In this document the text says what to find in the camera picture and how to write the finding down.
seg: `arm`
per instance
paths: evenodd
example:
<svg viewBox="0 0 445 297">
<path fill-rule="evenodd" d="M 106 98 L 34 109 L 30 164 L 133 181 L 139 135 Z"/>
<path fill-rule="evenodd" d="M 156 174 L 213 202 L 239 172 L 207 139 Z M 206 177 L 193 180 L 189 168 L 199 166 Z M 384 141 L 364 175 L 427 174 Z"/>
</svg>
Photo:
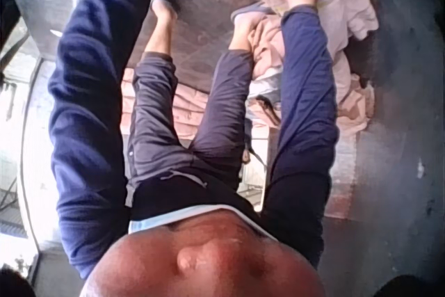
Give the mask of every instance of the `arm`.
<svg viewBox="0 0 445 297">
<path fill-rule="evenodd" d="M 282 30 L 282 128 L 263 219 L 281 241 L 316 266 L 338 138 L 332 60 L 311 6 L 287 13 Z"/>
<path fill-rule="evenodd" d="M 127 233 L 120 83 L 150 0 L 80 0 L 49 81 L 63 247 L 86 278 Z"/>
</svg>

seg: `fabric pile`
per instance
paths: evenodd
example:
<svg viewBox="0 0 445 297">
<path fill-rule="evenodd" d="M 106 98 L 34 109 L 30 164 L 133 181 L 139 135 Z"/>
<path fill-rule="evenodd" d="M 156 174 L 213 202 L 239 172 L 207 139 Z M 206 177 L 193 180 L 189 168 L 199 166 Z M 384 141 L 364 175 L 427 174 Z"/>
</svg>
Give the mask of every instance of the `fabric pile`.
<svg viewBox="0 0 445 297">
<path fill-rule="evenodd" d="M 257 27 L 261 31 L 261 38 L 259 43 L 253 45 L 255 67 L 252 86 L 257 86 L 255 81 L 270 78 L 271 75 L 279 76 L 284 59 L 284 42 L 280 22 L 281 15 L 289 7 L 285 0 L 262 1 L 273 7 L 277 14 L 268 15 Z M 373 103 L 373 99 L 366 98 L 373 96 L 373 88 L 371 84 L 365 88 L 353 85 L 353 78 L 356 77 L 356 74 L 351 74 L 349 62 L 343 50 L 348 45 L 349 37 L 363 40 L 370 31 L 378 29 L 378 20 L 370 0 L 318 0 L 317 8 L 321 25 L 328 38 L 327 48 L 334 62 L 337 104 L 339 105 L 339 115 L 342 115 L 338 119 L 339 127 L 342 132 L 353 134 L 359 131 L 358 129 L 362 130 L 367 126 L 369 115 L 372 113 L 362 112 L 373 110 L 373 105 L 369 105 Z M 268 86 L 263 85 L 262 88 L 264 91 L 255 89 L 255 94 L 262 95 L 264 92 L 270 93 L 271 91 Z M 350 111 L 353 109 L 359 111 L 359 115 L 351 114 Z M 256 108 L 254 114 L 258 117 L 258 121 L 270 125 L 270 120 L 261 110 Z"/>
</svg>

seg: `white cloth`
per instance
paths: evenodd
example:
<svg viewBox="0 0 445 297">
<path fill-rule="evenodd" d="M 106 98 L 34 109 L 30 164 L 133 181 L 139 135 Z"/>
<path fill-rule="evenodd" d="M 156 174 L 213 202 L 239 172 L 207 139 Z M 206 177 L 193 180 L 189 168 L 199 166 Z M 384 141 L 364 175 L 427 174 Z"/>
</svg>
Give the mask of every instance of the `white cloth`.
<svg viewBox="0 0 445 297">
<path fill-rule="evenodd" d="M 187 218 L 196 217 L 202 214 L 208 214 L 209 212 L 222 209 L 234 212 L 239 218 L 241 218 L 244 222 L 246 222 L 252 229 L 257 231 L 258 233 L 267 236 L 272 240 L 277 240 L 272 234 L 270 234 L 261 226 L 256 224 L 253 220 L 248 218 L 241 211 L 225 204 L 195 205 L 194 207 L 176 210 L 173 212 L 169 212 L 168 214 L 151 217 L 145 220 L 140 220 L 140 221 L 133 220 L 130 222 L 129 233 L 131 234 L 139 231 L 154 229 L 155 227 L 176 223 Z"/>
</svg>

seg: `floor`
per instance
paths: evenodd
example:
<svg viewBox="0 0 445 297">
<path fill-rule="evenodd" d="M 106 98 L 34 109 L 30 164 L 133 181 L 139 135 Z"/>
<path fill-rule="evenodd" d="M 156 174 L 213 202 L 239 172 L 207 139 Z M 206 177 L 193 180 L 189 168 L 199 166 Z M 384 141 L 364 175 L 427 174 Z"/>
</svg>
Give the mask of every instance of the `floor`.
<svg viewBox="0 0 445 297">
<path fill-rule="evenodd" d="M 375 0 L 380 30 L 365 42 L 351 41 L 348 56 L 353 71 L 375 86 L 376 114 L 357 142 L 357 185 L 350 219 L 325 219 L 325 252 L 319 273 L 328 296 L 372 296 L 397 275 L 411 273 L 434 281 L 442 274 L 444 41 L 436 22 L 440 5 L 439 0 Z M 221 41 L 229 34 L 227 30 Z M 202 55 L 200 51 L 193 54 Z M 40 70 L 49 75 L 53 66 L 48 62 Z M 198 85 L 204 88 L 208 81 L 204 78 Z M 41 90 L 35 94 L 44 96 L 46 85 L 37 85 Z M 28 132 L 27 140 L 34 142 L 37 152 L 44 145 L 35 139 L 47 138 L 41 113 L 51 107 L 51 101 L 40 100 L 34 107 L 31 118 L 42 124 L 37 131 Z M 27 164 L 43 178 L 50 178 L 40 168 L 47 161 L 35 162 L 30 156 Z M 47 200 L 53 203 L 56 198 L 51 194 Z M 56 224 L 43 227 L 42 238 L 57 239 L 52 223 Z M 39 296 L 51 295 L 53 287 L 48 282 L 53 282 L 55 273 L 64 289 L 52 291 L 51 296 L 78 293 L 81 282 L 60 246 L 47 244 L 41 261 Z"/>
</svg>

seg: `navy long sleeve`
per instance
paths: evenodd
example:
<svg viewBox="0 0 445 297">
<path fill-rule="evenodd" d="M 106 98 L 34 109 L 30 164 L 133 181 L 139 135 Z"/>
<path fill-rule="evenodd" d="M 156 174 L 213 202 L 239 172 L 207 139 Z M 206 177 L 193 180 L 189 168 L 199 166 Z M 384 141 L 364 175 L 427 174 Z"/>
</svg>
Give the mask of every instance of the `navy long sleeve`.
<svg viewBox="0 0 445 297">
<path fill-rule="evenodd" d="M 49 81 L 63 247 L 86 278 L 127 233 L 120 84 L 150 0 L 80 0 Z"/>
<path fill-rule="evenodd" d="M 282 31 L 282 127 L 261 218 L 280 241 L 317 266 L 338 139 L 332 59 L 313 8 L 291 10 Z"/>
</svg>

